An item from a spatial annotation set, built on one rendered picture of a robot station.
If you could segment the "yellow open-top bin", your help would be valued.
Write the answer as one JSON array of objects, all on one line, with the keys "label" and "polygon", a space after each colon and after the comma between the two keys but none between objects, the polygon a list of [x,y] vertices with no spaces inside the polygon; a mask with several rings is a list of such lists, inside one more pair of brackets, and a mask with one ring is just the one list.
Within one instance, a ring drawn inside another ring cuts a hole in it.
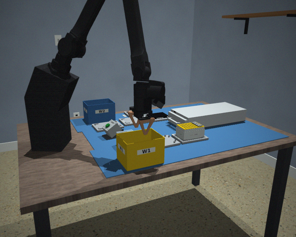
[{"label": "yellow open-top bin", "polygon": [[117,159],[127,170],[164,163],[165,137],[149,129],[116,134]]}]

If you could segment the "blue bench mat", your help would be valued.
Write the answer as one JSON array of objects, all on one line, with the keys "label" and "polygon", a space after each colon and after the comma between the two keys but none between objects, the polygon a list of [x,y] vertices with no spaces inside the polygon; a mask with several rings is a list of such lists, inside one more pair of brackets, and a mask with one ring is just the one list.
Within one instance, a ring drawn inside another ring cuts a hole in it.
[{"label": "blue bench mat", "polygon": [[[106,134],[105,131],[97,132],[84,118],[70,121],[76,131],[82,132],[89,141],[94,149],[90,153],[106,178],[289,137],[247,120],[207,127],[204,128],[204,135],[208,140],[167,147],[164,163],[127,171],[117,159],[116,138],[106,139],[102,136]],[[176,134],[176,127],[166,120],[153,122],[150,128],[162,136],[172,137],[172,134]]]}]

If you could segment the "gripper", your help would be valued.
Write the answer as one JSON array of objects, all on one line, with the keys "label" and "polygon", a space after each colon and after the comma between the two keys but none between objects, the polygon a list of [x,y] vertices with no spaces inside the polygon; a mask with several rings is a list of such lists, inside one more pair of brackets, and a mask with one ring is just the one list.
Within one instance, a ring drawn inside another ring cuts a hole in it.
[{"label": "gripper", "polygon": [[[139,124],[141,126],[141,129],[143,131],[144,135],[147,135],[149,132],[150,127],[152,126],[153,122],[155,121],[154,117],[142,117],[144,116],[144,114],[153,114],[152,110],[146,110],[144,111],[144,99],[147,97],[134,97],[134,106],[130,107],[130,110],[132,111],[128,111],[128,115],[134,125],[135,128],[138,128]],[[135,123],[134,119],[132,116],[135,116],[138,120],[137,120],[137,124]],[[149,122],[149,125],[147,127],[147,130],[145,131],[144,129],[144,122]]]}]

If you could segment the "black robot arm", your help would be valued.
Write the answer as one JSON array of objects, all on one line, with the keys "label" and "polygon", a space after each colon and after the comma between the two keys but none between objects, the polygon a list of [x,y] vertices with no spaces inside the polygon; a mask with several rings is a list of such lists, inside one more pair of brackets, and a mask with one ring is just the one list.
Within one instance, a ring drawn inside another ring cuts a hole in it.
[{"label": "black robot arm", "polygon": [[[58,53],[48,63],[54,75],[70,79],[72,58],[82,58],[86,53],[87,35],[101,10],[105,0],[87,0],[76,24],[70,33],[59,40]],[[165,83],[149,80],[151,65],[146,52],[138,0],[123,0],[128,37],[131,50],[131,69],[135,97],[144,99],[144,111],[152,110],[152,105],[162,109],[165,104]],[[143,81],[143,82],[140,82]]]}]

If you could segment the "blue open-top bin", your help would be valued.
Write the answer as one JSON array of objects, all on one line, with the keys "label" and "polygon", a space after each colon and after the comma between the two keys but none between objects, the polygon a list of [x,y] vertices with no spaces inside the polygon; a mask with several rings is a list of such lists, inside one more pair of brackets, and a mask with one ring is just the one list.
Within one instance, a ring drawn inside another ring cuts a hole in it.
[{"label": "blue open-top bin", "polygon": [[88,124],[115,121],[115,102],[107,99],[83,101],[84,119]]}]

